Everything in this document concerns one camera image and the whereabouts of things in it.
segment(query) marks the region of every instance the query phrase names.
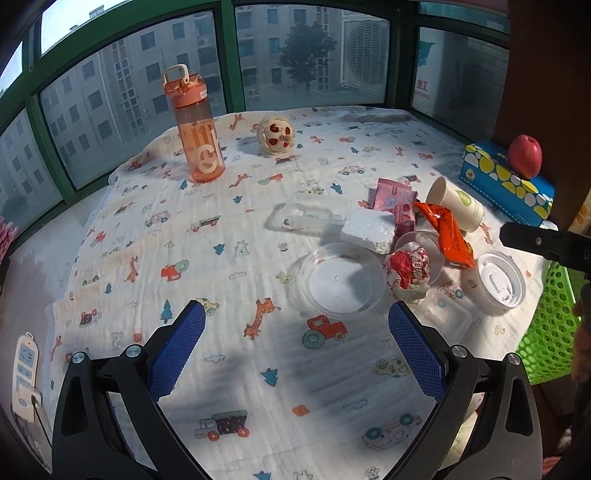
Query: glass pane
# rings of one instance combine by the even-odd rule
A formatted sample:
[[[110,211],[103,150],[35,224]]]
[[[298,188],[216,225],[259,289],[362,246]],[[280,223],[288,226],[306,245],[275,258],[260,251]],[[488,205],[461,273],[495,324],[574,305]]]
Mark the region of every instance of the glass pane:
[[[214,115],[226,113],[213,13],[207,11],[199,15],[173,18],[117,40],[83,59],[41,92],[41,105],[51,136],[77,189],[117,168],[177,124],[164,96],[161,77],[165,68],[178,63],[177,56],[187,60],[191,73],[199,72],[206,78]],[[204,25],[204,31],[211,33],[197,39],[195,20],[200,21],[200,26]],[[186,38],[193,41],[175,40],[173,25],[183,25]],[[91,62],[94,75],[86,75],[85,80],[87,69],[84,66]],[[121,79],[115,69],[116,63],[122,66]],[[67,94],[64,94],[65,78],[69,78],[71,87]],[[135,131],[130,122],[135,122]],[[17,134],[15,129],[12,135],[15,143]]]
[[[43,12],[41,53],[83,24],[131,0],[56,0]]]
[[[437,4],[433,2],[421,2],[420,13],[435,15],[437,17],[455,18],[464,22],[475,23],[483,27],[494,28],[504,33],[509,33],[509,19],[503,15],[495,15],[475,8],[461,7],[460,5]]]
[[[472,140],[489,140],[508,60],[504,48],[421,27],[413,108]]]
[[[22,135],[17,134],[17,123]],[[7,147],[7,136],[12,137]],[[0,214],[20,232],[61,201],[31,132],[25,110],[0,135]]]
[[[248,32],[239,8],[250,9]],[[317,14],[326,24],[315,22]],[[247,110],[384,102],[388,20],[314,5],[251,5],[236,7],[236,29]]]

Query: stuffed toy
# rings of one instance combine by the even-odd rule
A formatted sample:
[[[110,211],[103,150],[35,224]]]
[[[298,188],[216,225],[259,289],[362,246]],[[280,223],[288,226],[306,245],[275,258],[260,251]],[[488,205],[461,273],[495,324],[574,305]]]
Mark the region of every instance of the stuffed toy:
[[[287,152],[294,145],[296,132],[284,116],[268,116],[260,121],[256,137],[269,155]]]

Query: crumpled wrapper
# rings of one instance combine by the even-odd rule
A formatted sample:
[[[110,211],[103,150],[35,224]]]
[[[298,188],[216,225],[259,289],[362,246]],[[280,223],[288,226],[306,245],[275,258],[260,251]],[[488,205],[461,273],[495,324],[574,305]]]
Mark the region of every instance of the crumpled wrapper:
[[[408,303],[425,298],[429,289],[429,257],[416,242],[409,242],[384,259],[390,292]]]

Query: tree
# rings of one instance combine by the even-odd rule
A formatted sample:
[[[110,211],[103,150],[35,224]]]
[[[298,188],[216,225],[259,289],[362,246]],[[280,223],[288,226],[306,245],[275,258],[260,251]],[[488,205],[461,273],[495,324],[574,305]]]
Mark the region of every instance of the tree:
[[[285,39],[281,49],[279,65],[287,67],[294,84],[304,83],[306,95],[310,93],[310,82],[316,78],[318,60],[328,56],[336,47],[336,42],[322,30],[318,23],[311,27],[300,22],[291,27],[291,33]]]

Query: screw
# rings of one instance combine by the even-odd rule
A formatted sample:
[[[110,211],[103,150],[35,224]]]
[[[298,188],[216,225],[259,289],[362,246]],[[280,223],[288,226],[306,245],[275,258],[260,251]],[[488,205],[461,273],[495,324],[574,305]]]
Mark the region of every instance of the screw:
[[[125,355],[130,358],[138,356],[142,352],[142,348],[139,345],[131,345],[125,350]]]
[[[507,355],[507,358],[513,365],[519,365],[521,363],[521,358],[516,353],[510,353]]]
[[[468,350],[466,350],[462,345],[454,345],[452,347],[452,353],[454,356],[458,356],[459,358],[465,358],[468,355]]]
[[[78,353],[75,353],[74,355],[72,355],[72,361],[75,364],[79,364],[80,362],[82,362],[82,360],[84,360],[84,357],[85,357],[84,352],[78,352]]]

